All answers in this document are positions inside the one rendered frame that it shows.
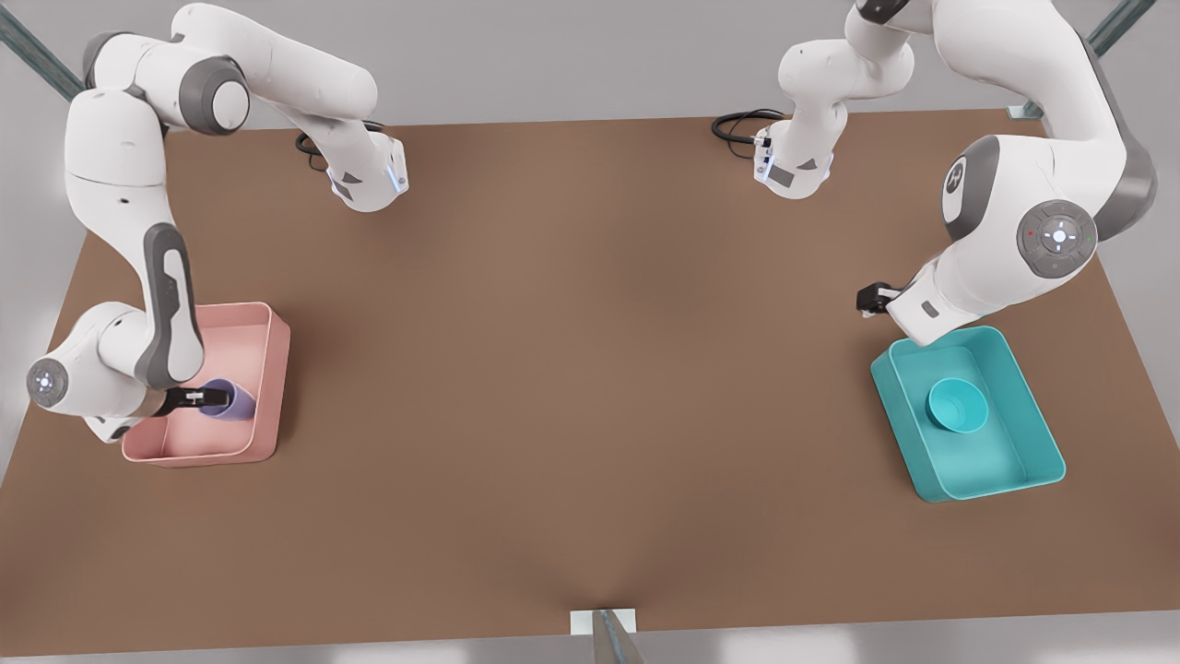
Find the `purple cup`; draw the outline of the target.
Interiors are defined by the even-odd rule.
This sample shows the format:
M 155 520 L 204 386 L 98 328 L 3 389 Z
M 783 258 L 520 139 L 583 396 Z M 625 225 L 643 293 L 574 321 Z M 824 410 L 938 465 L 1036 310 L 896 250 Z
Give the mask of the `purple cup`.
M 224 388 L 225 392 L 231 392 L 232 394 L 230 407 L 218 413 L 214 413 L 212 409 L 198 409 L 203 416 L 219 421 L 253 420 L 254 410 L 256 410 L 256 400 L 254 400 L 253 395 L 243 386 L 232 383 L 228 379 L 211 379 L 211 381 L 206 381 L 201 387 Z

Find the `pink plastic box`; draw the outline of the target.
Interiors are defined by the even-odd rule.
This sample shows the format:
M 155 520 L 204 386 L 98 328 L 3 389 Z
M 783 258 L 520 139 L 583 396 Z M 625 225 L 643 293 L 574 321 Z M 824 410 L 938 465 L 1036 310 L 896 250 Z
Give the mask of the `pink plastic box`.
M 165 468 L 253 464 L 277 451 L 290 328 L 262 302 L 197 305 L 204 364 L 178 388 L 181 408 L 122 438 L 135 464 Z

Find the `teal bowl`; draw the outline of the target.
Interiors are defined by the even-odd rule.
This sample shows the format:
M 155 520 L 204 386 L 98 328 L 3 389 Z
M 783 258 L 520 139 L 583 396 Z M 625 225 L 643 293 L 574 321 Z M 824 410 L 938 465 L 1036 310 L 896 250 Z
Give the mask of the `teal bowl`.
M 976 384 L 964 379 L 940 379 L 926 396 L 926 415 L 945 432 L 970 434 L 979 432 L 989 420 L 986 396 Z

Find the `teal plastic box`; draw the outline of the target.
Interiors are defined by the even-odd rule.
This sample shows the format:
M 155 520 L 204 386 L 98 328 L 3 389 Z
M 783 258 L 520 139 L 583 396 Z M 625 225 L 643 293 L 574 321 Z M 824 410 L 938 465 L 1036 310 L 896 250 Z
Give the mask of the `teal plastic box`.
M 924 501 L 965 501 L 1066 478 L 1066 458 L 998 329 L 956 329 L 930 346 L 897 340 L 868 370 Z

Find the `silver frame post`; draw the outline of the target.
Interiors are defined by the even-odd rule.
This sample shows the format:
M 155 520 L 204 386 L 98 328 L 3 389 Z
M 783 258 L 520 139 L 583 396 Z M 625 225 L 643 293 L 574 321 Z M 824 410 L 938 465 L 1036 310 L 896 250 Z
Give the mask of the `silver frame post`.
M 83 81 L 52 50 L 37 38 L 14 14 L 0 4 L 0 42 L 4 42 L 65 101 L 84 91 Z
M 645 664 L 632 640 L 636 609 L 594 609 L 572 611 L 570 635 L 594 637 L 594 664 Z
M 1112 47 L 1125 38 L 1139 19 L 1150 11 L 1156 0 L 1117 0 L 1113 9 L 1101 20 L 1095 29 L 1086 38 L 1086 41 L 1096 55 L 1104 55 Z M 1024 101 L 1021 106 L 1008 106 L 1008 118 L 1016 119 L 1042 119 L 1044 110 L 1036 101 Z

